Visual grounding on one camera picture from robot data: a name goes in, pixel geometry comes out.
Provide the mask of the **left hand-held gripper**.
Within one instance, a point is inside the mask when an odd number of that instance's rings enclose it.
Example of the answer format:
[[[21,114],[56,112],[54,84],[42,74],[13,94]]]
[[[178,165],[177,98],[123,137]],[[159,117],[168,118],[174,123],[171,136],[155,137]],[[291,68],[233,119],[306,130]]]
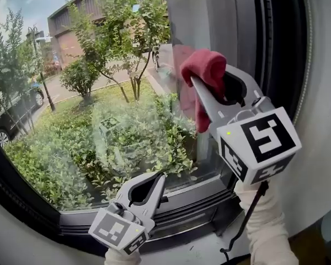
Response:
[[[89,235],[122,255],[138,251],[156,225],[151,218],[161,203],[165,179],[164,173],[150,172],[126,181],[116,200],[99,209],[88,230]],[[122,204],[135,204],[141,217]]]

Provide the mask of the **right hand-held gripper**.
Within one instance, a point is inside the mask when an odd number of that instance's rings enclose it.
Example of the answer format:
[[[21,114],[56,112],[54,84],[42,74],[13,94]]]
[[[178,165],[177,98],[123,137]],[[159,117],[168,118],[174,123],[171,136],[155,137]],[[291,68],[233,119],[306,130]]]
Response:
[[[251,75],[226,66],[225,99],[234,105],[219,103],[199,77],[190,79],[208,117],[217,121],[209,130],[219,154],[239,181],[254,185],[284,171],[301,141],[286,110],[275,108]],[[250,108],[239,111],[238,104]]]

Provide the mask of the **red cloth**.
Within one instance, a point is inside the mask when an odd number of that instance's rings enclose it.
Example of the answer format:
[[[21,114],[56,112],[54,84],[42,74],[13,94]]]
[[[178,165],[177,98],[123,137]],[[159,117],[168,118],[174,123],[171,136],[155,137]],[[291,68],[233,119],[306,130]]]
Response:
[[[227,60],[219,52],[209,49],[199,49],[193,52],[180,66],[180,73],[188,85],[193,87],[191,77],[199,77],[205,82],[212,95],[218,101],[225,97],[223,77],[226,71]]]

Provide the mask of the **clear window glass pane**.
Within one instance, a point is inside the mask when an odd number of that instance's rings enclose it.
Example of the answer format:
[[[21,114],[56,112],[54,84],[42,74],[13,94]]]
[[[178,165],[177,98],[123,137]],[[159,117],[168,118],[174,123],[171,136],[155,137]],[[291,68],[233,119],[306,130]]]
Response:
[[[0,0],[0,174],[59,212],[107,206],[163,173],[162,212],[235,177],[199,131],[181,66],[200,49],[239,64],[248,0]]]

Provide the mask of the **person's left forearm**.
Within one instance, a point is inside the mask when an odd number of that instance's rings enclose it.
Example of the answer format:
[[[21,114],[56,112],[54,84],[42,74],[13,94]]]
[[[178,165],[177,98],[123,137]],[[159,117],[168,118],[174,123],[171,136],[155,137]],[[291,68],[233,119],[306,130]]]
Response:
[[[104,265],[140,265],[141,256],[138,251],[131,255],[123,255],[112,248],[105,253]]]

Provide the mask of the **person's right forearm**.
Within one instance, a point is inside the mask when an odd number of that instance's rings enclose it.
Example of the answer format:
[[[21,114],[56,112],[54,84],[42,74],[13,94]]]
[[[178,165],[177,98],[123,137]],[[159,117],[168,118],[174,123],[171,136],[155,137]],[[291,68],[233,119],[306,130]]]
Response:
[[[299,265],[289,244],[275,182],[270,181],[268,186],[246,225],[250,265]]]

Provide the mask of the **silver car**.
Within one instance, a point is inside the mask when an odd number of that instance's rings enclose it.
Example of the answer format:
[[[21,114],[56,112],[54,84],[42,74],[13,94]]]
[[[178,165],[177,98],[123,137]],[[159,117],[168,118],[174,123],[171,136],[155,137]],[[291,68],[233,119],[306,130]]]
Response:
[[[152,48],[152,61],[155,70],[161,67],[173,67],[172,44],[159,44]]]

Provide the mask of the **white window sill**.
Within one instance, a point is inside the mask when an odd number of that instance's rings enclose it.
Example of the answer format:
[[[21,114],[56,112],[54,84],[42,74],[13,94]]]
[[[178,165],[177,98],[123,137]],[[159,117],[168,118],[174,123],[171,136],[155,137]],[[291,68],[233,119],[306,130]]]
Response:
[[[141,249],[141,265],[250,265],[249,241],[245,234],[235,241],[226,259],[220,249],[239,230],[241,218],[225,229],[221,236],[214,232],[200,236],[204,227],[171,237],[147,242]]]

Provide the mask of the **green hedge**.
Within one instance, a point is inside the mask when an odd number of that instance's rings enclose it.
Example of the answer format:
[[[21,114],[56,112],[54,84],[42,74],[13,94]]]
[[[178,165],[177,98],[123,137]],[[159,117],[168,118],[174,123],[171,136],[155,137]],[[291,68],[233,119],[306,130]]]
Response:
[[[143,173],[193,180],[195,140],[194,121],[180,111],[177,96],[167,94],[64,108],[4,151],[52,206],[77,210],[107,203]]]

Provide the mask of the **small leafy tree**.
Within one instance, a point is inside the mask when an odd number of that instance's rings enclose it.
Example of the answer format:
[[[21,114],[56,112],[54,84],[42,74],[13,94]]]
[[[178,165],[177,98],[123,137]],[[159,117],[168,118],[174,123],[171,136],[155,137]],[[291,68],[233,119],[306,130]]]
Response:
[[[166,0],[95,0],[102,17],[94,20],[86,0],[67,3],[71,23],[90,70],[116,82],[127,73],[134,99],[141,96],[141,81],[152,51],[170,40]]]

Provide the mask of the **round green bush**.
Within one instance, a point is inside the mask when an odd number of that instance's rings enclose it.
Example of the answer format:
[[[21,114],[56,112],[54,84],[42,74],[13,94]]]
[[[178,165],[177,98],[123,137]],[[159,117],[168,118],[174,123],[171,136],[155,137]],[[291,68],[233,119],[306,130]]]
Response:
[[[76,59],[67,65],[60,76],[63,87],[78,93],[83,99],[90,98],[92,86],[99,78],[99,72],[85,58]]]

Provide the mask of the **brown brick building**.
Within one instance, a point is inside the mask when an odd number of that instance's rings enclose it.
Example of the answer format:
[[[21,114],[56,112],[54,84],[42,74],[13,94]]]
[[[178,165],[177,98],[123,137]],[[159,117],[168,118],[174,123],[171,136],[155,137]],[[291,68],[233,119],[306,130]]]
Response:
[[[75,33],[70,29],[71,19],[67,9],[69,1],[79,2],[80,0],[66,0],[65,4],[47,19],[52,36],[52,45],[57,52],[62,67],[66,67],[74,60],[82,58],[82,49]],[[99,20],[102,15],[95,0],[86,0],[86,4],[87,11],[92,14],[92,18]]]

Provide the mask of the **thin young trees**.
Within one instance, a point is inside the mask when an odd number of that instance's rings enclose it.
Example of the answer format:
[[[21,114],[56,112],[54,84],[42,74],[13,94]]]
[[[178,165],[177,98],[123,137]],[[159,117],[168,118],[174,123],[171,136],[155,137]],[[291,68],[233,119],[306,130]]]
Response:
[[[27,107],[31,79],[41,68],[41,58],[34,53],[30,41],[23,40],[22,11],[8,9],[6,19],[0,20],[0,112],[4,111],[14,121],[22,134],[28,134],[17,110],[9,111],[14,106],[14,98],[19,97],[23,109]]]

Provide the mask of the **black window frame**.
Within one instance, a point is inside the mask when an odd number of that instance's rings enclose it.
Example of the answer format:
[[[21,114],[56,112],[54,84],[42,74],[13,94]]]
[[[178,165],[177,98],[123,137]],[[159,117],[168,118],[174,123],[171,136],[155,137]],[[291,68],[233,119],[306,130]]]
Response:
[[[275,107],[284,107],[291,119],[300,106],[306,61],[307,23],[304,0],[248,0],[253,9],[241,6],[237,31],[241,38],[241,56],[234,67],[251,75],[263,95]],[[59,212],[27,183],[11,183],[14,168],[4,163],[0,174],[0,205],[29,229],[66,246],[100,256],[105,247],[88,230],[100,208],[76,213]],[[240,212],[234,184],[224,192],[198,200],[181,208],[154,215],[155,227],[150,240],[182,234],[199,227],[200,236],[225,229]]]

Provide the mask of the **black lamp post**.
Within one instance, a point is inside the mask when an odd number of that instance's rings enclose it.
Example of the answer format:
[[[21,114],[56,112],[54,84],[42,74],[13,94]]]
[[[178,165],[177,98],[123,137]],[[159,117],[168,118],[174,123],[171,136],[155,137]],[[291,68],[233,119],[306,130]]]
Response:
[[[42,70],[44,68],[44,59],[42,57],[42,54],[38,52],[37,38],[36,38],[36,33],[37,32],[38,32],[38,29],[37,29],[35,24],[33,26],[28,27],[28,35],[30,37],[31,42],[33,43],[34,52],[35,52],[35,59],[36,59],[36,62],[37,62],[39,75],[41,77],[41,81],[43,83],[44,90],[46,92],[46,96],[47,96],[47,99],[49,101],[51,111],[55,112],[56,107],[55,107],[55,105],[54,105],[54,103],[51,99],[50,94],[49,94],[49,90],[48,90],[47,85],[45,83],[45,77],[44,77],[43,70]]]

